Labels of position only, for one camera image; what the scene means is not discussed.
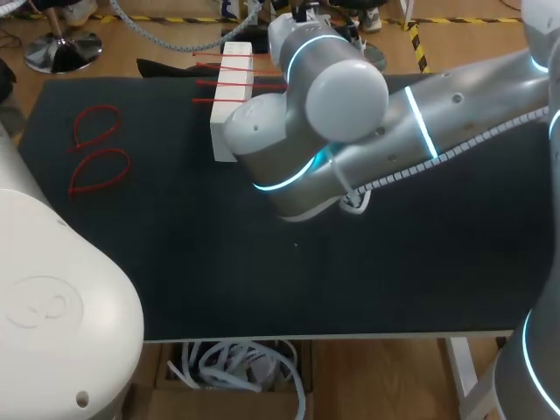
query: black mat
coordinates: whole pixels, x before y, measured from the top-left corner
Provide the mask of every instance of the black mat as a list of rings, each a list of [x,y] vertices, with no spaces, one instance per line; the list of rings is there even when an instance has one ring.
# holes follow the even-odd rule
[[[147,340],[503,330],[535,302],[553,249],[545,125],[381,189],[362,217],[334,206],[290,224],[236,164],[213,163],[210,105],[191,104],[212,94],[194,79],[48,81],[20,146],[55,210],[129,275]],[[122,128],[68,154],[74,118],[102,103]],[[129,153],[129,176],[70,201],[75,166],[102,147]]]

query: white foam block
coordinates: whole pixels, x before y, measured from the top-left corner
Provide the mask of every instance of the white foam block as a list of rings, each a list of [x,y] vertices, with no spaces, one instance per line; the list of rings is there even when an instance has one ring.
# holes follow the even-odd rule
[[[253,47],[250,42],[227,42],[224,46],[222,67],[241,68],[243,70],[220,69],[218,86],[214,99],[248,101],[253,94]],[[228,86],[220,83],[241,83],[248,86]],[[243,102],[220,102],[212,106],[210,132],[212,134],[213,157],[217,162],[235,162],[223,136],[223,124]]]

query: red stick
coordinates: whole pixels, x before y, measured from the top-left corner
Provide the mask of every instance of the red stick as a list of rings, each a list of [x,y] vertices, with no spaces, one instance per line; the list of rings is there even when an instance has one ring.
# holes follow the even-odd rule
[[[215,68],[215,69],[224,69],[224,70],[236,70],[238,72],[254,72],[260,74],[274,74],[275,76],[280,76],[279,72],[271,72],[267,70],[252,70],[250,68],[238,68],[238,67],[228,67],[228,66],[217,66],[215,64],[206,64],[206,63],[196,63],[197,67],[206,67],[206,68]]]
[[[267,85],[265,83],[231,83],[227,81],[196,80],[198,85],[206,86],[252,86],[253,88],[263,89],[286,89],[288,85]]]
[[[193,52],[192,55],[196,57],[197,55],[206,55],[209,57],[253,57],[259,60],[265,60],[268,58],[268,54],[219,54],[217,52]]]
[[[244,99],[210,99],[210,98],[194,98],[192,103],[213,103],[213,102],[246,102]]]

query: chair base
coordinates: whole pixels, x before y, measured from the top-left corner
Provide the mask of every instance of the chair base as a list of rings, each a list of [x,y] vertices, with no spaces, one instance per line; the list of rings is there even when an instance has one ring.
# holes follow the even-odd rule
[[[89,66],[102,53],[102,41],[92,32],[57,37],[47,33],[25,52],[25,63],[41,73],[64,74]]]

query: table leg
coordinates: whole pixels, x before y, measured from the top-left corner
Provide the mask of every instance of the table leg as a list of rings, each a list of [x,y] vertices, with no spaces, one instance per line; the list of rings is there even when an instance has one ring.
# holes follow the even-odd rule
[[[455,380],[461,420],[482,420],[497,405],[494,390],[494,363],[477,378],[468,340],[445,339],[451,371]]]
[[[400,0],[402,13],[404,14],[404,29],[408,28],[409,22],[412,19],[412,10],[414,9],[414,0]]]

